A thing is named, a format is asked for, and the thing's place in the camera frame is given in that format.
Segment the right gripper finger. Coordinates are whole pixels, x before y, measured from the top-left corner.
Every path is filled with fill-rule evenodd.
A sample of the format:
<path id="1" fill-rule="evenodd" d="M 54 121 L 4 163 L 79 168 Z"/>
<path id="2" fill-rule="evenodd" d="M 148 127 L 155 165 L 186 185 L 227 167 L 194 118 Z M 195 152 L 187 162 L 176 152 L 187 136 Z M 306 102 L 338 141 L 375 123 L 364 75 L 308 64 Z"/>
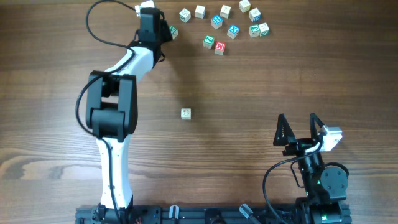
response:
<path id="1" fill-rule="evenodd" d="M 273 141 L 274 146 L 286 146 L 296 142 L 296 137 L 292 131 L 284 114 L 280 114 L 277 120 L 277 129 Z"/>
<path id="2" fill-rule="evenodd" d="M 310 134 L 312 143 L 316 144 L 319 141 L 318 137 L 318 128 L 322 128 L 324 126 L 323 121 L 315 114 L 310 114 Z"/>

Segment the blue letter X block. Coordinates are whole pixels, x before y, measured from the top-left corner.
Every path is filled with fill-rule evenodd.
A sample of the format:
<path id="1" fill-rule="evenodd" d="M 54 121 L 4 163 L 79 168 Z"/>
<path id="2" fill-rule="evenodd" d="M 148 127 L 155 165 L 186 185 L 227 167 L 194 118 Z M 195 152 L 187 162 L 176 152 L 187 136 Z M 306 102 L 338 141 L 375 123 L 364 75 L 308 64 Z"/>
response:
<path id="1" fill-rule="evenodd" d="M 232 39 L 235 39 L 235 38 L 237 37 L 238 33 L 239 33 L 239 27 L 236 26 L 236 25 L 234 25 L 234 24 L 232 24 L 232 25 L 228 28 L 227 36 L 230 37 L 230 38 L 232 38 Z"/>

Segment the plain block with red drawing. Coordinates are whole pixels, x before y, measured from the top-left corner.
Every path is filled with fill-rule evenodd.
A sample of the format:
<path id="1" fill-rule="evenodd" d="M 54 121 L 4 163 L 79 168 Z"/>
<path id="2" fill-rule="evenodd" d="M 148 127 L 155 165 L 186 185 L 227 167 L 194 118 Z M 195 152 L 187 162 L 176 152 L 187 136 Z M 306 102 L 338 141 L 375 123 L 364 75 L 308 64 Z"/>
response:
<path id="1" fill-rule="evenodd" d="M 190 108 L 182 108 L 181 109 L 181 119 L 191 119 L 192 118 L 192 110 Z"/>

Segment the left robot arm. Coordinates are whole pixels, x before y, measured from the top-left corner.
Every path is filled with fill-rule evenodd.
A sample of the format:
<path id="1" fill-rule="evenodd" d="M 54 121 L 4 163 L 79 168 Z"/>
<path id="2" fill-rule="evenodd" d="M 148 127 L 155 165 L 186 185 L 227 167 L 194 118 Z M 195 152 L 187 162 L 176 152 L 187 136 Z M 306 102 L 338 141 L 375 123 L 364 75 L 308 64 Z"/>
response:
<path id="1" fill-rule="evenodd" d="M 137 83 L 164 60 L 162 44 L 172 40 L 164 13 L 154 6 L 135 8 L 140 28 L 125 56 L 112 68 L 92 71 L 87 86 L 86 125 L 101 153 L 103 193 L 100 223 L 137 223 L 129 184 L 128 150 L 138 120 Z"/>

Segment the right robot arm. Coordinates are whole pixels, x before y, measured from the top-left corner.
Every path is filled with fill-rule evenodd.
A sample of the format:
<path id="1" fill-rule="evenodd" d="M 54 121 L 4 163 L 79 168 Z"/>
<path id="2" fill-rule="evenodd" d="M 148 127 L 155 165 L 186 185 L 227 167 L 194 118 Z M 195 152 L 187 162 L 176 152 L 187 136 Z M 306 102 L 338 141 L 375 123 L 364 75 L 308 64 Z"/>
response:
<path id="1" fill-rule="evenodd" d="M 277 120 L 273 145 L 284 146 L 284 156 L 292 156 L 302 176 L 305 197 L 297 198 L 291 211 L 277 209 L 278 221 L 286 223 L 351 223 L 349 206 L 344 204 L 348 169 L 337 162 L 325 163 L 323 152 L 330 152 L 342 139 L 339 127 L 325 125 L 310 115 L 309 138 L 296 138 L 284 114 Z"/>

